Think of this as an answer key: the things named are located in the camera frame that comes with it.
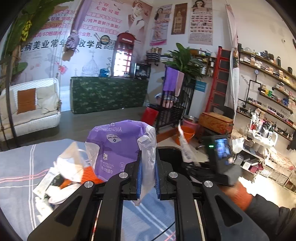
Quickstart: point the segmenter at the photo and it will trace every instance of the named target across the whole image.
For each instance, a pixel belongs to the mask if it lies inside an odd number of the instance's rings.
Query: wall mural
[[[81,0],[54,8],[41,29],[22,44],[20,62],[27,67],[12,84],[56,77],[61,86],[69,86],[72,76],[99,76],[99,70],[111,66],[111,57],[119,33],[128,31],[135,38],[133,59],[142,56],[152,6],[133,0],[92,0],[80,29],[79,42],[72,54],[65,53],[65,44]],[[101,43],[108,35],[110,42]]]

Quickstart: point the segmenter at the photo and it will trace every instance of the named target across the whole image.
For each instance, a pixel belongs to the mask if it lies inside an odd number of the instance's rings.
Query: qr code
[[[114,50],[116,40],[110,40],[107,45],[104,45],[104,49]]]

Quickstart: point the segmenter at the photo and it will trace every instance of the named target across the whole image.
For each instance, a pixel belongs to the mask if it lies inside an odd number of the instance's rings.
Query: hand
[[[219,185],[219,188],[243,211],[252,202],[253,196],[247,193],[247,189],[239,181],[233,187]]]
[[[237,181],[233,187],[228,187],[228,186],[224,186],[224,185],[218,185],[218,187],[228,197],[233,198],[237,194],[240,185],[242,185],[242,184],[239,181]]]

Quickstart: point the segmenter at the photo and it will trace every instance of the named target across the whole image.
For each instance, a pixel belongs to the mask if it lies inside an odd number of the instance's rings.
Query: metal bowl
[[[191,122],[193,124],[198,123],[198,118],[191,116],[191,115],[184,115],[183,120],[186,120],[186,121]]]

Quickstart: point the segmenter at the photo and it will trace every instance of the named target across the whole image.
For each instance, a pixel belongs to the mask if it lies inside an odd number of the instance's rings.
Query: counter
[[[148,80],[116,77],[71,77],[74,114],[143,106]]]

